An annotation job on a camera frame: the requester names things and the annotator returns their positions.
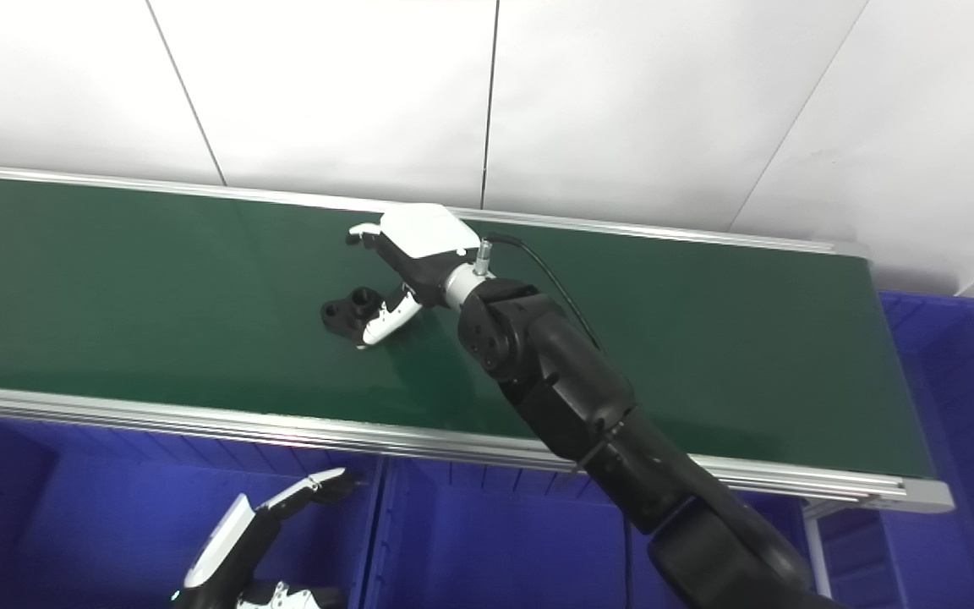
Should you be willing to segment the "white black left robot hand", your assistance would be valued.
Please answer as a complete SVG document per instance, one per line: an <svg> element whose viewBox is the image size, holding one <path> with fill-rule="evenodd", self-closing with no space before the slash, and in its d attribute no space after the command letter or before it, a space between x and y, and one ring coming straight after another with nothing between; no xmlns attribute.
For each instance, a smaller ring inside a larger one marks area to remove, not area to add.
<svg viewBox="0 0 974 609"><path fill-rule="evenodd" d="M282 525L303 508L347 498L362 475L344 467L317 471L295 481L270 500L252 506L240 493L213 529L174 590L170 608L344 608L347 595L336 587L309 587L254 575Z"/></svg>

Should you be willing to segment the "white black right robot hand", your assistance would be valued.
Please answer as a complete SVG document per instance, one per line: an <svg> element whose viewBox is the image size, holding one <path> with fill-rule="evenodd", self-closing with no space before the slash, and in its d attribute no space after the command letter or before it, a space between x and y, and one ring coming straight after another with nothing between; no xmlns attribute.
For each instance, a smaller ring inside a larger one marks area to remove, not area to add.
<svg viewBox="0 0 974 609"><path fill-rule="evenodd" d="M486 280L474 270L482 239L441 205L395 206L379 221L353 225L345 243L374 251L399 281L364 318L358 349L383 342L424 308L459 311Z"/></svg>

